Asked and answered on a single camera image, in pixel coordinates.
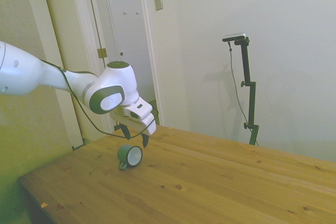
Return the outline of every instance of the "mug handle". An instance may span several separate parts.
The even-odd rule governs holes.
[[[123,164],[124,162],[123,161],[120,161],[119,165],[118,165],[118,168],[121,169],[121,170],[124,170],[127,166],[126,163],[124,163],[124,166],[121,167],[121,164]]]

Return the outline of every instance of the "black cable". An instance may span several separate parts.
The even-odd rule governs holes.
[[[242,112],[242,114],[243,114],[243,116],[244,116],[244,118],[245,118],[245,122],[246,122],[246,124],[248,124],[247,119],[246,119],[246,115],[245,115],[245,113],[243,112],[243,109],[241,108],[242,106],[240,105],[240,101],[239,101],[239,98],[238,98],[237,84],[236,84],[236,80],[235,80],[235,76],[234,76],[234,74],[233,74],[233,68],[232,68],[232,48],[231,48],[231,44],[230,44],[230,41],[228,41],[227,43],[229,44],[231,73],[232,73],[233,82],[234,82],[234,84],[235,84],[235,90],[236,90],[237,101],[238,101],[238,104],[239,104],[239,108],[240,108],[240,110],[241,110],[241,112]]]
[[[73,97],[75,97],[75,99],[76,99],[78,105],[80,106],[80,108],[82,109],[84,115],[87,117],[87,119],[90,121],[90,123],[93,125],[93,127],[94,127],[97,131],[99,131],[100,133],[103,133],[103,134],[105,134],[105,135],[109,135],[109,136],[116,136],[116,137],[119,137],[119,138],[126,138],[126,137],[124,137],[124,136],[118,136],[118,135],[114,135],[114,134],[107,133],[107,132],[104,132],[104,131],[100,130],[100,129],[94,124],[94,122],[91,120],[91,118],[89,117],[89,115],[85,112],[84,108],[83,108],[82,105],[80,104],[80,102],[79,102],[77,96],[75,95],[75,93],[73,92],[73,90],[72,90],[71,87],[70,87],[70,84],[69,84],[69,82],[68,82],[68,79],[67,79],[67,77],[66,77],[66,75],[65,75],[65,73],[64,73],[64,71],[63,71],[63,69],[62,69],[61,67],[55,65],[55,64],[52,64],[52,63],[48,62],[48,61],[45,61],[45,60],[41,60],[41,61],[43,61],[44,63],[49,64],[49,65],[51,65],[51,66],[53,66],[53,67],[55,67],[55,68],[57,68],[57,69],[62,73],[62,75],[63,75],[63,77],[64,77],[64,79],[65,79],[65,82],[66,82],[66,84],[67,84],[67,86],[68,86],[68,88],[69,88],[71,94],[73,95]],[[154,119],[152,120],[152,122],[151,122],[146,128],[144,128],[141,132],[139,132],[137,135],[132,136],[132,137],[130,137],[129,139],[134,138],[134,137],[137,137],[137,136],[139,136],[140,134],[142,134],[142,133],[143,133],[145,130],[147,130],[148,127],[155,121],[155,119],[159,116],[159,111],[158,111],[157,109],[155,109],[155,108],[153,108],[153,110],[156,110],[156,111],[158,112],[158,114],[154,117]]]

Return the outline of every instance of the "door frame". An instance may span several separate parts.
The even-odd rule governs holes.
[[[63,67],[46,0],[29,0],[29,2],[46,60]],[[83,144],[83,140],[71,95],[58,89],[55,89],[55,92],[69,144],[77,148]]]
[[[90,71],[101,75],[104,71],[104,64],[98,57],[97,49],[101,47],[104,48],[105,44],[99,15],[95,17],[92,10],[92,6],[95,8],[95,11],[98,9],[97,4],[95,1],[92,1],[91,3],[91,0],[74,0],[74,2],[79,17],[79,25],[82,31],[85,50],[88,52]],[[101,120],[105,132],[114,132],[116,123],[110,117],[109,113],[101,115]]]
[[[91,71],[101,74],[102,73],[102,70],[100,67],[101,61],[98,58],[98,53],[96,49],[100,48],[100,45],[102,48],[104,48],[105,40],[103,37],[102,24],[101,24],[99,15],[94,16],[94,13],[93,13],[93,11],[96,14],[99,13],[98,4],[96,0],[74,0],[74,1],[75,1],[76,9],[78,12],[79,20],[80,20],[82,35],[85,40],[86,51],[88,52],[88,57],[90,58],[88,62],[89,66],[91,67]],[[149,48],[149,56],[150,56],[156,105],[159,110],[160,124],[164,126],[164,119],[163,119],[164,112],[161,106],[159,80],[157,77],[158,73],[156,70],[155,52],[154,52],[154,47],[153,47],[153,39],[152,39],[152,32],[151,32],[151,27],[150,27],[150,17],[149,17],[147,0],[141,0],[141,4],[142,4],[143,16],[144,16],[146,38],[147,38],[147,43],[148,43],[148,48]],[[110,132],[111,130],[113,131],[113,127],[111,127],[111,125],[114,125],[115,123],[112,122],[111,117],[105,114],[102,116],[102,120],[104,124],[104,129]]]

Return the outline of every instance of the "doorway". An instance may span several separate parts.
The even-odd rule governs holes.
[[[141,0],[91,0],[105,61],[125,61],[134,70],[137,90],[146,102],[155,100]]]
[[[147,102],[155,100],[141,0],[107,0],[118,59],[129,63],[138,92]]]

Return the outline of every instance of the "light switch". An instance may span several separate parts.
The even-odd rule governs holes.
[[[154,3],[155,3],[155,10],[163,9],[162,0],[154,0]]]

